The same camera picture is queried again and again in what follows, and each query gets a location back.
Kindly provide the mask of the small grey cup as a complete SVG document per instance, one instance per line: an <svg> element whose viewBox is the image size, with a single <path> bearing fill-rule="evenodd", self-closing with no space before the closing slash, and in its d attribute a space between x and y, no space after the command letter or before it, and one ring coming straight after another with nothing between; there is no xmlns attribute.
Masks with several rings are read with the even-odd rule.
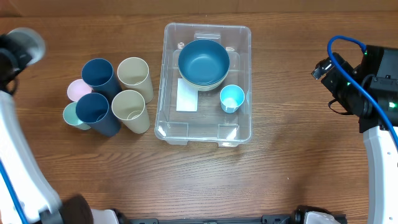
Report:
<svg viewBox="0 0 398 224"><path fill-rule="evenodd" d="M28 66L33 65L40 61L46 52L44 39L35 30L20 27L10 31L7 34L12 40L21 45L27 53L32 57Z"/></svg>

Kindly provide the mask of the small pink cup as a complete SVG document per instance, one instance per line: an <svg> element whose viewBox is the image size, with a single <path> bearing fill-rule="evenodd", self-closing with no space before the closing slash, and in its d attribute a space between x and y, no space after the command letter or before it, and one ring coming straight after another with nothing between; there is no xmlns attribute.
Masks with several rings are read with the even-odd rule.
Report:
<svg viewBox="0 0 398 224"><path fill-rule="evenodd" d="M77 79L67 88L67 96L71 101L78 101L81 97L92 92L92 88L83 79Z"/></svg>

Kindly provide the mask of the small light blue cup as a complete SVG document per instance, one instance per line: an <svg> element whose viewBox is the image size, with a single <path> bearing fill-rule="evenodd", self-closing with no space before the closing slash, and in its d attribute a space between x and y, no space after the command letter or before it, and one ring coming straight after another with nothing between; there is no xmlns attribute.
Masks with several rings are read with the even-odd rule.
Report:
<svg viewBox="0 0 398 224"><path fill-rule="evenodd" d="M244 91L237 85L226 85L220 91L221 109L226 113L234 113L244 102Z"/></svg>

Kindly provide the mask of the dark blue bowl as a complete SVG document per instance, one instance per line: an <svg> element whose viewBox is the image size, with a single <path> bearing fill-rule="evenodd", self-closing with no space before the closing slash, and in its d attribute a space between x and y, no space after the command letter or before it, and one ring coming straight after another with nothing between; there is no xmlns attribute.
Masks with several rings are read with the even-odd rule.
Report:
<svg viewBox="0 0 398 224"><path fill-rule="evenodd" d="M186 81L198 86L214 85L227 76L230 66L226 49L213 40L194 40L178 57L178 69Z"/></svg>

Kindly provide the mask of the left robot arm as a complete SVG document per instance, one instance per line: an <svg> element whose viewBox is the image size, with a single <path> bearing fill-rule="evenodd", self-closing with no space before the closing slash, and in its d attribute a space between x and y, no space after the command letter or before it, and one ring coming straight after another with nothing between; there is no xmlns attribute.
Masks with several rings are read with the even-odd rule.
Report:
<svg viewBox="0 0 398 224"><path fill-rule="evenodd" d="M44 54L45 42L32 29L1 35L1 223L123 223L112 209L92 209L82 195L60 200L35 161L17 118L17 86L8 85Z"/></svg>

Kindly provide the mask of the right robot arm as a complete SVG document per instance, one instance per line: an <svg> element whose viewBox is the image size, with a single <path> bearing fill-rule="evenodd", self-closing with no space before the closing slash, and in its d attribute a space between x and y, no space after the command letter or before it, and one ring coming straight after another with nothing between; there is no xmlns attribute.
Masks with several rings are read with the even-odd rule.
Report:
<svg viewBox="0 0 398 224"><path fill-rule="evenodd" d="M368 223L397 223L397 50L372 46L352 67L338 53L316 65L312 75L339 103L343 115L359 118L369 167Z"/></svg>

